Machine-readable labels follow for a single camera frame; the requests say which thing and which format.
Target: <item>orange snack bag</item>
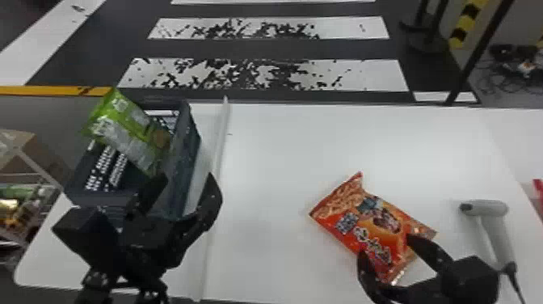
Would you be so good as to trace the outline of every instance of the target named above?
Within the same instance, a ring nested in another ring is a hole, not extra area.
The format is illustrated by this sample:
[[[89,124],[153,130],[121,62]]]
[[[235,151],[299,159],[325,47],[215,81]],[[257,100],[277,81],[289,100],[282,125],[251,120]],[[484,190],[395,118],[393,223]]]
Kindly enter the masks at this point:
[[[390,283],[416,257],[406,234],[433,239],[436,232],[362,188],[358,172],[309,213],[355,254],[365,250],[381,281]]]

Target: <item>black pole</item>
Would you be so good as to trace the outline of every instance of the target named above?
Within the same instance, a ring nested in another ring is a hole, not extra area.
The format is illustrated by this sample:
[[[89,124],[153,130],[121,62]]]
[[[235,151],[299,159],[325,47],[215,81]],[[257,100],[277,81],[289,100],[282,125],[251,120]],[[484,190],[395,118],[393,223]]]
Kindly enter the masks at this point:
[[[430,28],[430,15],[426,12],[430,0],[421,0],[417,11],[404,15],[400,20],[402,28],[408,32],[425,32]]]
[[[426,33],[411,33],[408,40],[410,47],[427,55],[440,54],[447,51],[447,41],[440,34],[440,24],[447,6],[448,0],[440,0],[429,31]]]
[[[436,38],[436,35],[439,35],[441,20],[443,15],[445,15],[445,10],[447,10],[448,0],[441,0],[439,6],[436,10],[436,15],[431,22],[430,31],[426,34],[426,39],[424,42],[430,44]]]
[[[458,80],[457,86],[454,87],[454,90],[449,93],[447,100],[445,100],[445,106],[452,106],[453,103],[457,100],[462,87],[464,87],[465,82],[468,80],[468,77],[473,72],[475,65],[481,59],[482,54],[485,52],[486,47],[490,43],[490,40],[496,33],[499,25],[502,23],[503,18],[507,15],[509,9],[513,5],[515,0],[502,0],[498,6],[498,10],[495,12],[494,16],[490,20],[488,27],[485,32],[482,34],[481,39],[477,43],[475,50],[471,53],[471,56],[468,59],[468,62],[465,63],[464,69],[461,71],[460,79]]]
[[[421,25],[423,23],[423,17],[426,14],[428,3],[430,3],[430,0],[421,0],[417,15],[415,15],[415,25]]]

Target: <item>yellow black hazard stripe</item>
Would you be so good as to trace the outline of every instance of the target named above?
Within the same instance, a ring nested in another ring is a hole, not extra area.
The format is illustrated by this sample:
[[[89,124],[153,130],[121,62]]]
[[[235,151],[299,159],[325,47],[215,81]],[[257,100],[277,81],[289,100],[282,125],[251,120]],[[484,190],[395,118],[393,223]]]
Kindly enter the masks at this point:
[[[111,90],[110,87],[83,87],[83,86],[12,86],[1,87],[0,95],[18,96],[104,96]]]
[[[475,20],[488,1],[489,0],[469,0],[468,3],[466,3],[464,10],[460,15],[460,20],[458,20],[458,24],[454,28],[454,31],[452,31],[451,38],[448,40],[451,48],[458,49],[464,46],[465,38],[474,28]]]

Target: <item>black floor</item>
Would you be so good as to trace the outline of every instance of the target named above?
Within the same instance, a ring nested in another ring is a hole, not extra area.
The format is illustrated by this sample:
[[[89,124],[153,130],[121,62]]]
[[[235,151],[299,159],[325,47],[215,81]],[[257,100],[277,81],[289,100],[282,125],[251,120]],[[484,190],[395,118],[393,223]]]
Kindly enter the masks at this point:
[[[60,0],[1,0],[0,51]]]
[[[115,86],[134,57],[398,59],[412,91],[450,91],[459,73],[450,53],[424,57],[406,45],[400,17],[416,0],[374,3],[172,6],[170,0],[108,0],[53,55],[30,85]],[[383,16],[390,40],[147,40],[159,18]],[[188,98],[412,103],[410,92],[183,91]]]

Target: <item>white stripe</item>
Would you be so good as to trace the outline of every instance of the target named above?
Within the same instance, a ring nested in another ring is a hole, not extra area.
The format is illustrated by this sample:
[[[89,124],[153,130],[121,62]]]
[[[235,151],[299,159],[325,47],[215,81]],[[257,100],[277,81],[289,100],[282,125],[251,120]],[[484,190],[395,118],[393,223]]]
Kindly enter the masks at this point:
[[[389,33],[383,18],[377,16],[160,19],[149,34],[150,39],[291,37],[302,39],[389,39]]]
[[[171,110],[146,110],[145,114],[149,116],[173,116],[174,112]]]
[[[172,0],[171,4],[247,4],[247,3],[338,3],[375,2],[376,0]]]
[[[119,87],[409,91],[397,60],[136,58]]]
[[[450,92],[414,92],[417,102],[444,102]],[[472,92],[461,92],[456,100],[457,103],[477,103],[477,97]]]
[[[26,84],[104,1],[64,0],[57,4],[0,53],[0,85]]]

